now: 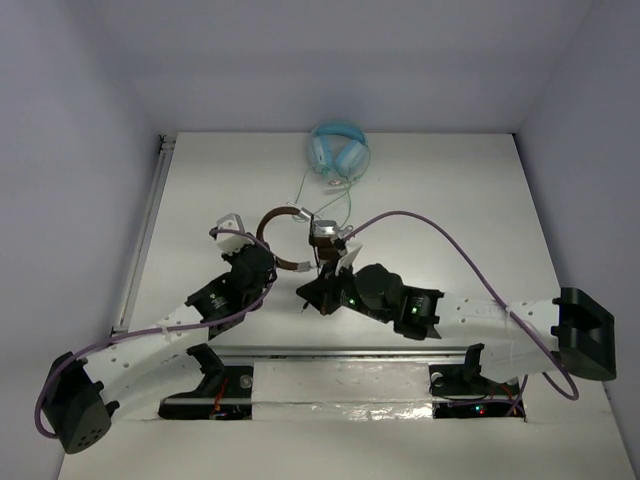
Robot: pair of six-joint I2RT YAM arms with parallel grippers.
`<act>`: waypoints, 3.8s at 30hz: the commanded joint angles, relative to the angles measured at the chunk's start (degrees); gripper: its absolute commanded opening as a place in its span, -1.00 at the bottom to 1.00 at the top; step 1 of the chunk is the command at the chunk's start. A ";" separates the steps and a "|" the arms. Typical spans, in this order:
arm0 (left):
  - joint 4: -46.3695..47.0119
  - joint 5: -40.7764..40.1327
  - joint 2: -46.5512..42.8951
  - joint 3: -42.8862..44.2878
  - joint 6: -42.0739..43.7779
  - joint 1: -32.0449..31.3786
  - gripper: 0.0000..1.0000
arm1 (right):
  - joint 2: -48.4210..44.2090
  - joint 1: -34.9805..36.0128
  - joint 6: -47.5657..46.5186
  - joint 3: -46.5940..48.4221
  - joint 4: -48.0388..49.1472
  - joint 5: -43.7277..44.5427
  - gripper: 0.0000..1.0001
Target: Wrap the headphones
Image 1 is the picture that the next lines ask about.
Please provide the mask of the brown silver headphones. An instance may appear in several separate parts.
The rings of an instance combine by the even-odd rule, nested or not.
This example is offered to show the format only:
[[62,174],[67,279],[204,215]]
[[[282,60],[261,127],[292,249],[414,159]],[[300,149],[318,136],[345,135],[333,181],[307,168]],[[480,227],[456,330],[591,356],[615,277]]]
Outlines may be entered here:
[[280,206],[268,211],[261,219],[256,230],[256,238],[266,243],[264,232],[267,225],[276,217],[293,216],[308,223],[308,244],[312,248],[315,266],[337,261],[347,254],[347,247],[340,237],[340,227],[333,220],[321,220],[316,214],[297,205]]

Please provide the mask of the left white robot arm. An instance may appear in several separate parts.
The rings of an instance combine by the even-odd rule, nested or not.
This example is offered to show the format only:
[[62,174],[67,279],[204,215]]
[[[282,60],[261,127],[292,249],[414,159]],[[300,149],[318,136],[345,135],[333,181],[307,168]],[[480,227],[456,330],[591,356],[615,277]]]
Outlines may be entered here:
[[113,422],[163,393],[160,377],[182,364],[194,394],[214,396],[224,365],[212,339],[262,304],[276,279],[276,261],[262,245],[224,255],[231,268],[155,326],[114,336],[56,358],[36,406],[36,425],[68,454],[102,439]]

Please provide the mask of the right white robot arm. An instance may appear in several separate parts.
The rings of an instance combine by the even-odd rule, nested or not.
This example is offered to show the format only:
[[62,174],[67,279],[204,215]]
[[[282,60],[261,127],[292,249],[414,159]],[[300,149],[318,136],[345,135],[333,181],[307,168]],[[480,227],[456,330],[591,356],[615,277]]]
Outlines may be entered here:
[[324,267],[297,295],[322,315],[341,307],[417,341],[470,341],[463,384],[483,393],[515,377],[563,369],[592,381],[617,376],[613,315],[584,291],[564,287],[550,300],[507,306],[403,283],[380,264]]

